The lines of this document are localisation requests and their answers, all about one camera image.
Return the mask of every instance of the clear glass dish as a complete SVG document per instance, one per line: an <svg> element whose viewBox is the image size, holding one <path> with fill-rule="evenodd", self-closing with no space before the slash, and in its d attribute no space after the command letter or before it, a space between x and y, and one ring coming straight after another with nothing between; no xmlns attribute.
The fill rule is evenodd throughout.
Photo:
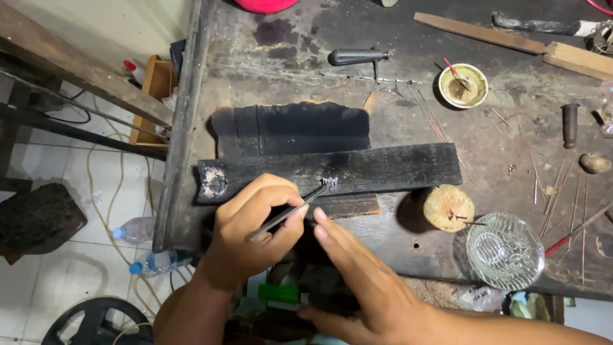
<svg viewBox="0 0 613 345"><path fill-rule="evenodd" d="M539 278L545 250L530 226L507 213L484 215L466 239L468 261L477 275L500 290L523 290Z"/></svg>

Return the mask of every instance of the workbench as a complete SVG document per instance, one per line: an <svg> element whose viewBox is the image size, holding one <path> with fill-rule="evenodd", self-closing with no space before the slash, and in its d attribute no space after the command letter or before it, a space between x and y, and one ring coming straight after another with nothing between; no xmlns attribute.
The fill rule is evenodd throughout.
<svg viewBox="0 0 613 345"><path fill-rule="evenodd" d="M373 148L438 142L411 90L425 106L418 91L423 94L455 142L468 170L462 170L461 188L474 201L476 218L491 212L512 213L527 221L538 235L545 220L545 201L539 193L538 204L533 204L535 175L527 141L543 187L553 185L562 160L567 155L573 157L574 168L555 208L566 233L556 227L542 238L545 248L557 242L571 227L579 177L576 158L592 151L611 157L608 139L595 139L598 125L590 115L602 106L600 80L547 65L538 56L445 33L411 19L414 12L424 12L491 27L494 10L523 20L571 23L608 19L577 0L399 1L388 9L376 1L300 0L270 16L242 11L232 1L195 0L154 250L172 247L201 252L206 248L210 232L203 229L202 222L210 211L194 202L199 188L195 166L200 159L215 158L215 137L207 128L207 120L217 107L310 100L360 108L370 97L366 110L370 113ZM582 46L578 37L515 33L545 43ZM393 52L391 60L380 62L379 74L397 83L383 81L377 85L366 79L373 77L371 64L333 67L327 62L327 55L335 48L374 45ZM443 67L443 58L472 64L485 74L490 89L483 104L457 111L437 100L433 83ZM395 87L400 95L386 90ZM573 102L581 104L577 148L565 150L560 106ZM497 130L484 113L488 107L506 117L510 126L494 117L500 128ZM517 166L511 174L509 165ZM589 176L586 218L597 211L596 205L612 183L611 171ZM575 226L584 218L583 190L582 186ZM402 206L406 194L379 194L381 214L337 222L398 274L478 281L466 257L467 231L415 233L405 228L406 210ZM596 249L597 234L612 233L613 225L600 217L586 231L585 285L581 278L582 238L578 237L563 260L556 263L565 247L547 259L542 276L531 290L613 300L612 259Z"/></svg>

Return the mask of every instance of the white bottle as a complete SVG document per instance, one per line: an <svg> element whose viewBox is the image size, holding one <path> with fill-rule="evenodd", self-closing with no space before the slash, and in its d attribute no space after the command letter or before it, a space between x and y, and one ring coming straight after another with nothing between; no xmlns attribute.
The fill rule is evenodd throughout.
<svg viewBox="0 0 613 345"><path fill-rule="evenodd" d="M113 238L122 239L131 244L143 244L153 241L155 217L136 217L113 230Z"/></svg>
<svg viewBox="0 0 613 345"><path fill-rule="evenodd" d="M128 60L123 60L123 65L128 69L128 71L132 72L132 76L134 79L139 82L139 84L143 85L145 81L145 70L137 67L135 64L131 63Z"/></svg>
<svg viewBox="0 0 613 345"><path fill-rule="evenodd" d="M189 262L191 257L182 250L168 250L157 254L149 251L130 265L130 273L152 278L185 266Z"/></svg>

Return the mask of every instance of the yellow bowl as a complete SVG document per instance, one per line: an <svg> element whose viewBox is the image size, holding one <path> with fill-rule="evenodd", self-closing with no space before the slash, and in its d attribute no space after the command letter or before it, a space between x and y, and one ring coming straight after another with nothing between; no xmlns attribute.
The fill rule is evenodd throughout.
<svg viewBox="0 0 613 345"><path fill-rule="evenodd" d="M487 96L488 84L485 75L474 66L466 63L453 65L468 89L460 83L451 69L447 67L438 78L438 90L452 106L461 109L476 107Z"/></svg>

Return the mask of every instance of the red brush handle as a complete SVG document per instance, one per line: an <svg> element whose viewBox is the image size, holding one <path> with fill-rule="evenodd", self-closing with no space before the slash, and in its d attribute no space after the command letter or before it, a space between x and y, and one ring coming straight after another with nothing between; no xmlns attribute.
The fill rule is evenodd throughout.
<svg viewBox="0 0 613 345"><path fill-rule="evenodd" d="M447 66L449 66L449 69L451 69L451 71L457 75L458 71L455 70L455 68L453 66L451 66L451 64L449 63L449 61L447 61L447 58L443 58L443 60L445 60L445 63L447 64Z"/></svg>
<svg viewBox="0 0 613 345"><path fill-rule="evenodd" d="M560 248L564 243L568 242L568 239L571 237L571 235L566 235L564 237L562 237L561 240L559 240L558 242L556 242L553 246L549 247L549 249L547 249L545 251L545 258L547 258L548 256L551 255L551 253L555 252L556 250L558 250L558 248Z"/></svg>

